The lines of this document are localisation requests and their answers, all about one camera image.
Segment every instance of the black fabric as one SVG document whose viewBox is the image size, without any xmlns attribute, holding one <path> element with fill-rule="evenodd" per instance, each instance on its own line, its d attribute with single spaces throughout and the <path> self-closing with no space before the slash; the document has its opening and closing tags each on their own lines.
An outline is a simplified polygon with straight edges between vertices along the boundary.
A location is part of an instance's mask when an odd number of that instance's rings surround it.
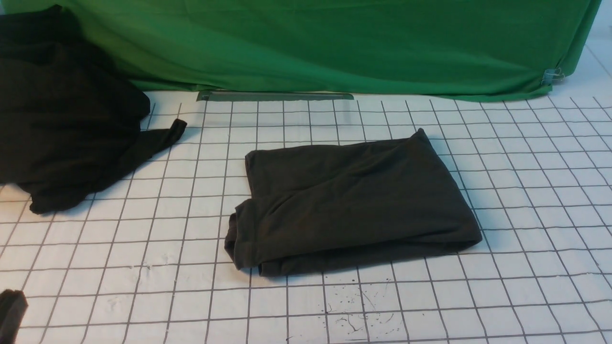
<svg viewBox="0 0 612 344">
<path fill-rule="evenodd" d="M 26 309 L 28 302 L 22 291 L 5 290 L 0 294 L 0 344 L 15 343 Z"/>
<path fill-rule="evenodd" d="M 31 211 L 70 209 L 169 148 L 186 123 L 140 132 L 149 99 L 110 58 L 64 34 L 59 6 L 0 16 L 0 183 Z"/>
<path fill-rule="evenodd" d="M 225 250 L 267 277 L 444 255 L 482 240 L 425 132 L 351 146 L 246 156 L 252 198 L 230 217 Z"/>
</svg>

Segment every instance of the white grid mat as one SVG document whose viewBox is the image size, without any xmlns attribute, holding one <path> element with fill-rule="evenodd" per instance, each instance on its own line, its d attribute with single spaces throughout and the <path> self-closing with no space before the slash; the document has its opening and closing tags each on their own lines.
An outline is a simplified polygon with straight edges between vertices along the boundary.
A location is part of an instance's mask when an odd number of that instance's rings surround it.
<svg viewBox="0 0 612 344">
<path fill-rule="evenodd" d="M 39 217 L 0 186 L 0 288 L 30 303 L 18 343 L 612 344 L 612 97 L 381 99 L 159 102 L 144 126 L 183 119 L 181 144 L 78 209 Z M 288 279 L 235 271 L 223 238 L 248 198 L 246 153 L 418 127 L 481 244 Z"/>
</svg>

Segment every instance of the folded black shirt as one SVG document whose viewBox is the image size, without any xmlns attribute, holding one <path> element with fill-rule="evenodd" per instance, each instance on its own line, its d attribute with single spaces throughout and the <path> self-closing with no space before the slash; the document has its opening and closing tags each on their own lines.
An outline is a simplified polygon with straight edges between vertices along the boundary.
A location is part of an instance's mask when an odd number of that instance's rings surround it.
<svg viewBox="0 0 612 344">
<path fill-rule="evenodd" d="M 267 277 L 444 255 L 482 240 L 472 210 L 425 132 L 350 146 L 246 156 L 252 198 L 230 217 L 225 250 Z"/>
</svg>

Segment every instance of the black object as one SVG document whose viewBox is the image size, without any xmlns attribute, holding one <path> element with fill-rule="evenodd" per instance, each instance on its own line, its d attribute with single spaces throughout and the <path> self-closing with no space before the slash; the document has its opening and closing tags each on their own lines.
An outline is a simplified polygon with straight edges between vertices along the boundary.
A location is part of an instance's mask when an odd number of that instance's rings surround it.
<svg viewBox="0 0 612 344">
<path fill-rule="evenodd" d="M 70 209 L 169 148 L 186 123 L 140 132 L 147 96 L 63 30 L 62 7 L 0 16 L 0 183 L 36 214 Z"/>
<path fill-rule="evenodd" d="M 0 294 L 0 344 L 15 343 L 27 308 L 28 302 L 22 291 L 5 290 Z"/>
<path fill-rule="evenodd" d="M 252 199 L 230 217 L 225 250 L 267 277 L 444 255 L 482 240 L 425 132 L 351 146 L 246 156 Z"/>
</svg>

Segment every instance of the green backdrop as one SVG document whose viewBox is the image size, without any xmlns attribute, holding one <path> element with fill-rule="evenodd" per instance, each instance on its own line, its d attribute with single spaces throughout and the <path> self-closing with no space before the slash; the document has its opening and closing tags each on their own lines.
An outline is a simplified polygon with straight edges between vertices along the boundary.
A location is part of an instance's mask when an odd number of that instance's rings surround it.
<svg viewBox="0 0 612 344">
<path fill-rule="evenodd" d="M 601 0 L 2 0 L 57 3 L 139 87 L 512 100 L 575 70 Z"/>
</svg>

